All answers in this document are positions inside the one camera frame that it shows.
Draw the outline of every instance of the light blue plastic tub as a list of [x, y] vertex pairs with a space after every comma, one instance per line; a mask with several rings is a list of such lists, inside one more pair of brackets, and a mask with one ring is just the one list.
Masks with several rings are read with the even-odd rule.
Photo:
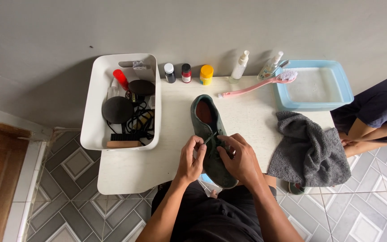
[[[328, 84], [328, 91], [331, 92], [333, 98], [329, 102], [296, 102], [291, 99], [291, 95], [288, 91], [288, 85], [290, 84], [278, 84], [273, 83], [274, 98], [276, 100], [277, 109], [280, 111], [330, 111], [351, 103], [353, 101], [352, 89], [350, 88], [349, 81], [346, 74], [341, 67], [341, 64], [336, 61], [328, 60], [290, 60], [290, 64], [285, 69], [291, 68], [324, 68], [329, 74], [326, 76], [326, 82]], [[280, 74], [282, 69], [276, 71], [276, 75]], [[290, 86], [292, 93], [296, 93], [296, 90]], [[299, 91], [300, 95], [309, 95], [305, 91]]]

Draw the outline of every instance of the yellow bottle cap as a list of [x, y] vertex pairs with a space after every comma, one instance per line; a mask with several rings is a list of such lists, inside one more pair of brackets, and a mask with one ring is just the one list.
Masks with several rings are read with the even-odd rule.
[[203, 65], [201, 67], [200, 76], [202, 78], [208, 79], [213, 77], [213, 68], [211, 65]]

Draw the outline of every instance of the shoe insole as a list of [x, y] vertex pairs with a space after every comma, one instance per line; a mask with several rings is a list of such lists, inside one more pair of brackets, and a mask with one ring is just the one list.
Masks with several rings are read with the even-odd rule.
[[196, 105], [196, 116], [201, 120], [201, 122], [206, 124], [212, 123], [212, 113], [210, 112], [210, 108], [208, 104], [204, 101], [198, 102]]

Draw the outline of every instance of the bottle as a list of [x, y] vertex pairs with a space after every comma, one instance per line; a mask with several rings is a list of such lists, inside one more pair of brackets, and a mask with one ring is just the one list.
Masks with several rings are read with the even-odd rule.
[[174, 66], [171, 63], [164, 65], [165, 78], [169, 83], [175, 83]]
[[115, 69], [114, 72], [113, 72], [113, 76], [117, 79], [117, 81], [119, 82], [119, 84], [122, 86], [122, 88], [125, 90], [125, 91], [128, 91], [129, 90], [129, 87], [128, 87], [128, 80], [126, 79], [126, 76], [125, 74], [122, 72], [122, 70], [120, 69]]
[[245, 50], [244, 53], [238, 59], [238, 62], [235, 64], [234, 69], [232, 70], [231, 77], [229, 78], [229, 83], [237, 84], [241, 76], [244, 73], [244, 70], [247, 66], [247, 61], [249, 60], [249, 51]]
[[111, 83], [111, 87], [107, 89], [107, 100], [114, 96], [119, 96], [119, 89], [117, 88], [117, 79], [113, 78], [113, 82]]
[[188, 64], [188, 63], [184, 63], [181, 66], [181, 80], [184, 83], [190, 83], [191, 82], [191, 76], [192, 76], [191, 65]]
[[275, 57], [267, 61], [264, 68], [262, 68], [261, 72], [257, 76], [259, 81], [272, 77], [274, 72], [279, 67], [279, 61], [282, 58], [282, 56], [283, 56], [283, 51], [279, 51]]
[[203, 65], [200, 71], [200, 83], [202, 85], [210, 85], [213, 79], [213, 67], [211, 65]]

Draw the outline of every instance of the gray towel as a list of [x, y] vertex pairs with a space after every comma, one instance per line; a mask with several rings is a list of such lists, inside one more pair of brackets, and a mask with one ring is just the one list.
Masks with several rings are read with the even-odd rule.
[[350, 178], [350, 167], [335, 128], [323, 131], [306, 116], [277, 112], [277, 128], [284, 135], [267, 173], [301, 186], [334, 186]]

